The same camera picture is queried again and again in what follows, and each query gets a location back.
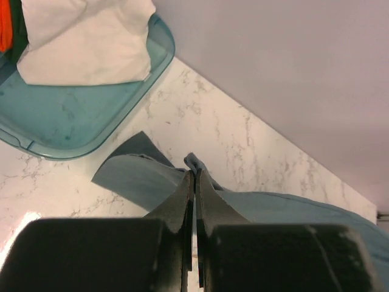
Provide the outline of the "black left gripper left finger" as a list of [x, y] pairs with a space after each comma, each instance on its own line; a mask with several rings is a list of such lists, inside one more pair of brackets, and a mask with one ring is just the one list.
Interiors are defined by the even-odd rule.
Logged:
[[142, 218], [31, 221], [1, 268], [2, 291], [186, 291], [194, 177]]

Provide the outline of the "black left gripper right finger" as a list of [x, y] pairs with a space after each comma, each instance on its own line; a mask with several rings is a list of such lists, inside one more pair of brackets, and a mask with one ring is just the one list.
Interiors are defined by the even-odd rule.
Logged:
[[196, 175], [199, 285], [205, 291], [387, 291], [362, 236], [333, 223], [260, 223]]

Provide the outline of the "grey-blue t-shirt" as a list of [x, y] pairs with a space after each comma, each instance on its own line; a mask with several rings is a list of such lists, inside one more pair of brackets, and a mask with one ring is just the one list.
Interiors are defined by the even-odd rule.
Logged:
[[[139, 132], [107, 157], [92, 182], [151, 211], [173, 193], [187, 170], [206, 169], [194, 153], [186, 155], [184, 163], [186, 168], [176, 168]], [[388, 234], [360, 215], [295, 195], [233, 192], [214, 179], [210, 182], [232, 207], [254, 222], [333, 223], [353, 228], [362, 236], [376, 268], [388, 272]]]

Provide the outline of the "teal plastic bin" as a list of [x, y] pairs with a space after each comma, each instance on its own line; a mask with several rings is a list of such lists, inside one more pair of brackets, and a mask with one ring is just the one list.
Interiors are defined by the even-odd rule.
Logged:
[[51, 160], [95, 151], [164, 73], [175, 54], [173, 35], [158, 14], [148, 22], [149, 76], [103, 86], [32, 86], [1, 56], [1, 140]]

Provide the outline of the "crumpled white t-shirt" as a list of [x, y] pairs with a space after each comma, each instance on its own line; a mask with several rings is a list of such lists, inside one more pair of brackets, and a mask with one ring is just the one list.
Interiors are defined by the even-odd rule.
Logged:
[[17, 63], [30, 85], [92, 86], [144, 80], [152, 1], [23, 1], [28, 46]]

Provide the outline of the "dark green t-shirt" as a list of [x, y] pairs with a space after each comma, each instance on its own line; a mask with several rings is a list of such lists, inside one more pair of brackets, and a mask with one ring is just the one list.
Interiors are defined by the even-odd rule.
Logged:
[[29, 43], [21, 0], [10, 0], [10, 12], [12, 17], [13, 45], [5, 53], [5, 56], [11, 63], [17, 64]]

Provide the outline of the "orange t-shirt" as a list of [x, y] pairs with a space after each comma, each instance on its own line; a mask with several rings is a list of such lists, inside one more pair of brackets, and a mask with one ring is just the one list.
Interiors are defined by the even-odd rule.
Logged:
[[4, 53], [10, 49], [13, 44], [12, 13], [9, 0], [1, 0], [0, 5], [0, 50]]

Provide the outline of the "right aluminium frame post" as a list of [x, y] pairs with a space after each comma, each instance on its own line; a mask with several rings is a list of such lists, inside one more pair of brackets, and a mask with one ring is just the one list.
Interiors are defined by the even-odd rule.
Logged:
[[389, 219], [389, 212], [381, 212], [378, 211], [376, 215], [377, 221], [388, 221]]

